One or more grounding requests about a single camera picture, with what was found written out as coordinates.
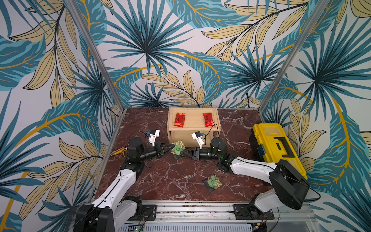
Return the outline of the red tea bag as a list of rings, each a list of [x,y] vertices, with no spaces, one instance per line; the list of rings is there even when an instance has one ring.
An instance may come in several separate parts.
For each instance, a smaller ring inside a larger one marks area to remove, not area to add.
[[[175,116],[174,126],[183,128],[186,115],[184,113],[177,113]]]
[[[213,121],[213,114],[212,113],[203,113],[205,127],[213,127],[215,125]]]

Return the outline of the green tea bag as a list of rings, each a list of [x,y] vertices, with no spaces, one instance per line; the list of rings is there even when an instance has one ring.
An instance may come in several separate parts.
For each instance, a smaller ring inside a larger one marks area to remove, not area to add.
[[[213,174],[203,180],[203,183],[209,192],[213,192],[216,189],[222,187],[222,183],[219,178]]]
[[[171,149],[171,153],[176,156],[181,155],[186,148],[182,140],[174,142],[173,145],[174,147]]]

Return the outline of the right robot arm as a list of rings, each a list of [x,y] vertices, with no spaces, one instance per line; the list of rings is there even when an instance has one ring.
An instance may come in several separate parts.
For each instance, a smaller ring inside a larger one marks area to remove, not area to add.
[[[300,210],[310,189],[307,179],[287,160],[274,163],[234,157],[218,137],[212,139],[210,148],[187,148],[180,155],[192,160],[217,160],[221,171],[260,179],[272,186],[257,194],[242,210],[236,210],[237,216],[258,218],[281,206]]]

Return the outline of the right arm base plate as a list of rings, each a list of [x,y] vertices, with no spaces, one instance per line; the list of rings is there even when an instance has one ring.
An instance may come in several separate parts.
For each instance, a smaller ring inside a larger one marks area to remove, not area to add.
[[[264,213],[257,209],[255,206],[248,204],[234,204],[232,213],[237,220],[271,220],[275,219],[272,210]]]

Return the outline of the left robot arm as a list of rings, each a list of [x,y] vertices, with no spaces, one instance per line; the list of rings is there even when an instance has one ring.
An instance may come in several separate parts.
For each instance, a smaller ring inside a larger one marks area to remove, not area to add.
[[[154,142],[146,148],[141,138],[130,139],[128,155],[115,180],[93,203],[80,206],[74,225],[68,231],[115,232],[128,219],[143,218],[142,200],[139,197],[126,197],[125,194],[143,172],[146,160],[160,158],[174,147],[173,144]]]

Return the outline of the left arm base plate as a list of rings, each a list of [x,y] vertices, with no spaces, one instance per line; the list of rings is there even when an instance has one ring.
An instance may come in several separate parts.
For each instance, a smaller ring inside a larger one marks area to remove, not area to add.
[[[128,221],[155,221],[157,216],[157,205],[142,205],[139,211]]]

